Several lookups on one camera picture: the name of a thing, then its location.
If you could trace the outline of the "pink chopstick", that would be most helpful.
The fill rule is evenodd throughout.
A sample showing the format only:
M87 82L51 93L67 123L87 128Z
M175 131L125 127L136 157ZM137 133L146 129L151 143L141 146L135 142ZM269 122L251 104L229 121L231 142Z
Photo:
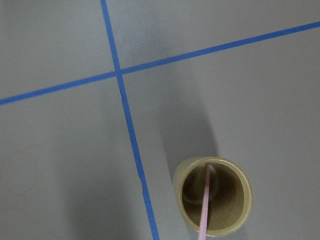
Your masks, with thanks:
M198 237L197 237L198 240L206 240L206 237L207 237L209 194L210 194L210 165L207 163L205 166L205 182L204 182L204 192L203 192L203 199L202 199L199 231L198 231Z

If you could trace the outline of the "yellow-brown cylindrical cup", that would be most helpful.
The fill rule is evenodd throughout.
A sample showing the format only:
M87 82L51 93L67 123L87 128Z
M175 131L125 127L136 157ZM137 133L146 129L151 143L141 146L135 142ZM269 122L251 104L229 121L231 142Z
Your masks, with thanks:
M210 166L206 234L209 237L228 236L245 224L253 205L250 181L234 162L203 156L183 160L172 175L177 206L185 223L199 231L206 165Z

